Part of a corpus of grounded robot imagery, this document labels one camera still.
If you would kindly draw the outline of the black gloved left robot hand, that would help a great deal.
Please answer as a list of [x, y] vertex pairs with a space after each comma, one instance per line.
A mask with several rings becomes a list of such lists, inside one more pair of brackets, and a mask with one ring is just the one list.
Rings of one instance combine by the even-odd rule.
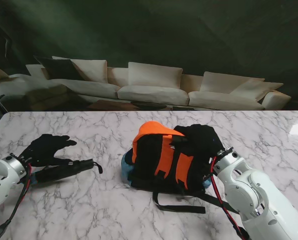
[[73, 161], [67, 158], [57, 158], [57, 151], [66, 147], [75, 146], [76, 141], [70, 140], [68, 135], [42, 134], [18, 156], [32, 167], [70, 165]]

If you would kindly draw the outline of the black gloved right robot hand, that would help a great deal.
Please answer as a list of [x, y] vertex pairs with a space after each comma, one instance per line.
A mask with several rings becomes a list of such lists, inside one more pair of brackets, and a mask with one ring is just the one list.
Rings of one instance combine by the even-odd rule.
[[190, 126], [177, 125], [175, 131], [184, 135], [185, 141], [175, 144], [175, 149], [188, 157], [197, 157], [199, 161], [208, 164], [210, 158], [225, 148], [215, 129], [208, 125], [192, 124]]

